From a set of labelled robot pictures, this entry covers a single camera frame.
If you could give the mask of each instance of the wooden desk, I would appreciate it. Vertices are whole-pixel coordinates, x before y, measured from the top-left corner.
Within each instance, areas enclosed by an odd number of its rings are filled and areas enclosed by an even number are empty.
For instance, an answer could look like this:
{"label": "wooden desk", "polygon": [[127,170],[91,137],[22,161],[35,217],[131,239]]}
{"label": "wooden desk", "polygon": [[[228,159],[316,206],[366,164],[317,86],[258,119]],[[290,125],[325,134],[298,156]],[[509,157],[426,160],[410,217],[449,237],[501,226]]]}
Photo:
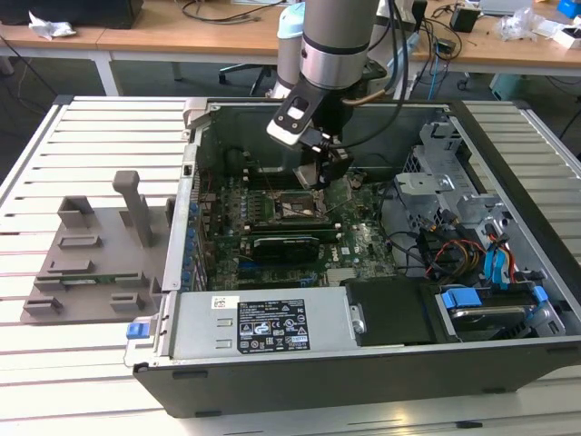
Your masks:
{"label": "wooden desk", "polygon": [[[426,17],[434,9],[446,5],[445,1],[430,1]],[[561,23],[571,20],[556,10],[558,1],[535,4],[535,12]],[[438,21],[449,25],[451,14],[443,14]],[[498,19],[490,16],[479,18],[470,34],[459,34],[463,47],[460,55],[449,66],[450,71],[470,73],[514,73],[540,75],[581,75],[581,50],[566,50],[552,40],[538,35],[536,41],[502,41],[494,31]],[[434,25],[438,37],[456,42],[457,38],[441,25]],[[428,58],[428,38],[422,32],[419,48],[412,56],[414,66]]]}
{"label": "wooden desk", "polygon": [[[218,18],[255,8],[208,2],[200,15]],[[146,0],[131,30],[106,29],[97,42],[100,50],[162,51],[197,54],[266,55],[276,57],[279,16],[284,8],[264,9],[259,22],[211,25],[182,14],[173,0]],[[196,6],[190,11],[195,13]]]}
{"label": "wooden desk", "polygon": [[97,48],[97,40],[104,32],[103,27],[75,27],[76,35],[65,38],[55,38],[52,41],[44,39],[27,25],[0,25],[2,35],[14,47],[89,49]]}
{"label": "wooden desk", "polygon": [[[428,16],[451,2],[430,0]],[[566,20],[556,11],[557,0],[535,5],[547,18]],[[203,16],[216,18],[248,11],[252,5],[230,5],[228,0],[212,1],[202,6]],[[223,64],[276,64],[281,7],[260,11],[260,22],[243,25],[210,25],[182,14],[173,0],[144,0],[143,10],[131,30],[79,28],[79,35],[46,41],[26,26],[3,26],[5,37],[23,56],[90,59],[95,62],[107,95],[121,94],[112,69],[112,61],[172,62],[174,72],[180,62]],[[450,14],[439,18],[448,23]],[[504,73],[581,76],[581,50],[564,50],[553,41],[539,36],[536,42],[502,42],[492,28],[497,18],[482,17],[471,34],[462,34],[463,49],[448,70],[467,73]],[[456,39],[436,25],[438,36]],[[0,45],[0,56],[12,55]],[[419,71],[428,58],[425,33],[418,50],[411,56],[410,76]]]}

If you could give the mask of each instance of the table leg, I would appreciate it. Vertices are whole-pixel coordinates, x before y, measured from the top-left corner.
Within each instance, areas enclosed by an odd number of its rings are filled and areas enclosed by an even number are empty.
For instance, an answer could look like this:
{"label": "table leg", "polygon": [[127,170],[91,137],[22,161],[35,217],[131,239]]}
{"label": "table leg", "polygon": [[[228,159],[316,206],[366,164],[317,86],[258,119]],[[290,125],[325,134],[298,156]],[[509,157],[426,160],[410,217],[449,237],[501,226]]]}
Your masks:
{"label": "table leg", "polygon": [[396,87],[396,92],[393,94],[393,98],[398,99],[401,95],[402,90],[405,90],[405,99],[409,99],[409,95],[411,94],[411,87],[416,82],[416,76],[422,69],[423,64],[417,62],[410,62],[408,68],[408,82],[403,84],[403,78],[400,77],[398,81],[398,86]]}
{"label": "table leg", "polygon": [[115,72],[112,69],[111,55],[108,52],[97,52],[94,54],[93,61],[97,66],[105,94],[107,96],[123,95],[119,79],[115,76]]}
{"label": "table leg", "polygon": [[10,64],[10,59],[7,57],[0,57],[0,72],[4,75],[12,75],[15,73],[15,69]]}
{"label": "table leg", "polygon": [[173,80],[176,82],[180,82],[182,77],[182,68],[180,67],[179,62],[172,62],[172,73],[173,73]]}

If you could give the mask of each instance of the label sticker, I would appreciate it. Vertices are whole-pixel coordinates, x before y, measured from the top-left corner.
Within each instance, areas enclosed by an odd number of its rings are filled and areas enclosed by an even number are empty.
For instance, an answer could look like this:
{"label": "label sticker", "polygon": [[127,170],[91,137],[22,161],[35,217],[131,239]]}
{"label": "label sticker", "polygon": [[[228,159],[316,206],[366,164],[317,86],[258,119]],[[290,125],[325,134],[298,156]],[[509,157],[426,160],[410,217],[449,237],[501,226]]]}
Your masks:
{"label": "label sticker", "polygon": [[310,350],[304,300],[238,302],[239,352],[299,350]]}
{"label": "label sticker", "polygon": [[212,308],[213,309],[236,309],[240,297],[238,295],[233,296],[213,296],[212,297]]}

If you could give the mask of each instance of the blue latch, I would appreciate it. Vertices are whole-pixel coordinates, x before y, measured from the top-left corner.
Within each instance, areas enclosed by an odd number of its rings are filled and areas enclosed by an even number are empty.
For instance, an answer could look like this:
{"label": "blue latch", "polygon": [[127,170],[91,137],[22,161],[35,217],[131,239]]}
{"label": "blue latch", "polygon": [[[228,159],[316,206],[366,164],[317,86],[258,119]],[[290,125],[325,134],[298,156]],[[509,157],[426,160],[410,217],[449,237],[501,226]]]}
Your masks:
{"label": "blue latch", "polygon": [[478,307],[482,301],[475,288],[452,288],[442,293],[442,300],[446,309],[456,309],[458,307]]}
{"label": "blue latch", "polygon": [[131,322],[127,326],[127,339],[147,339],[149,338],[148,322]]}
{"label": "blue latch", "polygon": [[489,250],[484,258],[484,276],[492,283],[500,285],[501,289],[507,289],[508,283],[502,278],[502,268],[505,265],[507,255],[502,250]]}
{"label": "blue latch", "polygon": [[542,302],[548,302],[547,292],[545,292],[545,288],[543,288],[542,286],[535,286],[533,288],[533,294],[537,298],[539,304]]}

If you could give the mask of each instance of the circuit board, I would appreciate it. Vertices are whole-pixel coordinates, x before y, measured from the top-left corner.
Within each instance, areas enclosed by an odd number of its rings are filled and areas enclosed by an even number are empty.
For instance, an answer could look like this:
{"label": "circuit board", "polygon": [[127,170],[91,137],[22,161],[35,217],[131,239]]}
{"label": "circuit board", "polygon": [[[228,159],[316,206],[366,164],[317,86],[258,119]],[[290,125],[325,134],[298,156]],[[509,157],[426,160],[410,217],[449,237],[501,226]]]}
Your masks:
{"label": "circuit board", "polygon": [[202,192],[207,290],[337,286],[395,274],[375,219],[377,186],[364,178],[348,173],[309,191],[252,189],[229,177]]}

